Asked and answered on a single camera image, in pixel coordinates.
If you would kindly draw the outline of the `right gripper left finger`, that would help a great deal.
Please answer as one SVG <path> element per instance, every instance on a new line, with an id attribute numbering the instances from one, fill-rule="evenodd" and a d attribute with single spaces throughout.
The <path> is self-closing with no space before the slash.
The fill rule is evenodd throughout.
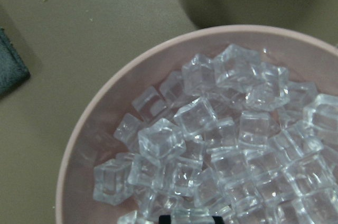
<path id="1" fill-rule="evenodd" d="M 158 224 L 171 224 L 171 216 L 170 215 L 159 216 Z"/>

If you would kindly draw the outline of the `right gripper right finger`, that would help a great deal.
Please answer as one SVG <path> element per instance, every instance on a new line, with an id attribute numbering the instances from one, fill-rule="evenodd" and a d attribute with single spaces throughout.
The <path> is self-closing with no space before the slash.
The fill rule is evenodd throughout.
<path id="1" fill-rule="evenodd" d="M 215 224 L 223 224 L 223 218 L 221 216 L 212 216 Z"/>

